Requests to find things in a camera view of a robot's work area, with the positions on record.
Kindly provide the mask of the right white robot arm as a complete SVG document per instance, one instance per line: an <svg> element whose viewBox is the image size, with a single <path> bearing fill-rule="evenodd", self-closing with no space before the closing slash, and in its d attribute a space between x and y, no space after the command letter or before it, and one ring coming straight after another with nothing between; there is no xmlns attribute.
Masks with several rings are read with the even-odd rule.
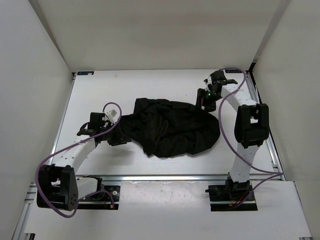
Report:
<svg viewBox="0 0 320 240"><path fill-rule="evenodd" d="M269 107L258 103L241 90L242 84L227 79L225 70L217 70L204 80L205 88L198 89L196 106L210 113L218 111L228 102L236 111L234 137L237 148L235 159L223 185L212 185L207 192L214 201L231 201L245 198L252 190L250 171L259 147L269 137Z"/></svg>

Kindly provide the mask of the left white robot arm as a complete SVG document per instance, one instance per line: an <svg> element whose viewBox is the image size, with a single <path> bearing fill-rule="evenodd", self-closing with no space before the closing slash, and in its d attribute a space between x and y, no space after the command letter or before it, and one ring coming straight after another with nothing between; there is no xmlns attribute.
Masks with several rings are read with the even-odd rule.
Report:
<svg viewBox="0 0 320 240"><path fill-rule="evenodd" d="M55 210L76 210L81 200L107 199L114 208L111 192L107 192L103 179L76 173L88 155L106 141L110 146L129 143L131 139L122 132L116 110L92 112L89 122L76 134L75 143L61 151L60 159L52 164L41 164L36 171L37 205Z"/></svg>

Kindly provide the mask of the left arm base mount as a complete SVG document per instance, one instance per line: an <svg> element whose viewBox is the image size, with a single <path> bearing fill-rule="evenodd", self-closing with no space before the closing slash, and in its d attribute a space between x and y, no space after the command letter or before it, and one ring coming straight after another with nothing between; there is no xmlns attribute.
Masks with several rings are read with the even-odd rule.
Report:
<svg viewBox="0 0 320 240"><path fill-rule="evenodd" d="M80 210L118 210L121 185L105 182L102 177L85 175L76 178Z"/></svg>

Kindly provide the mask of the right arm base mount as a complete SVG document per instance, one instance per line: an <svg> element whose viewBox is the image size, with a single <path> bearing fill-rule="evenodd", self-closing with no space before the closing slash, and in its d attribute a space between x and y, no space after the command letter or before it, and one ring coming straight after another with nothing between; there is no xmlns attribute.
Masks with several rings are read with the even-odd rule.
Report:
<svg viewBox="0 0 320 240"><path fill-rule="evenodd" d="M205 192L209 194L211 212L252 212L258 210L250 180L233 181L228 176L224 184L209 185Z"/></svg>

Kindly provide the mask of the black skirt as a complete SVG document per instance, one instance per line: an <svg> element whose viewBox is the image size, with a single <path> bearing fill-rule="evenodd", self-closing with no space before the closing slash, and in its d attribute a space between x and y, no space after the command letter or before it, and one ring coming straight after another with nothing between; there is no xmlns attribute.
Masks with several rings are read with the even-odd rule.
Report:
<svg viewBox="0 0 320 240"><path fill-rule="evenodd" d="M220 137L215 116L193 104L167 99L136 99L133 113L123 115L120 126L147 156L158 158L202 153Z"/></svg>

